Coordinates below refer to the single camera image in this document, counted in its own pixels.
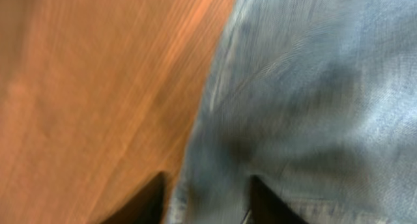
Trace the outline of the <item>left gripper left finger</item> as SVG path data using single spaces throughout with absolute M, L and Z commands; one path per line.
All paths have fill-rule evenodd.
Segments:
M 159 172 L 101 224 L 159 224 L 164 198 L 165 173 Z

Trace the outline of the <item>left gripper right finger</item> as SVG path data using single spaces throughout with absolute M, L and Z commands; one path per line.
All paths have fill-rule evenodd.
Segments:
M 250 210 L 254 224 L 308 224 L 258 176 L 250 178 Z

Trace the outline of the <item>medium blue denim jeans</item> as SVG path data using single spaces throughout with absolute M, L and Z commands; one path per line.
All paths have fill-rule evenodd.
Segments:
M 259 176 L 309 223 L 416 222 L 416 0 L 237 0 L 167 223 L 242 223 Z

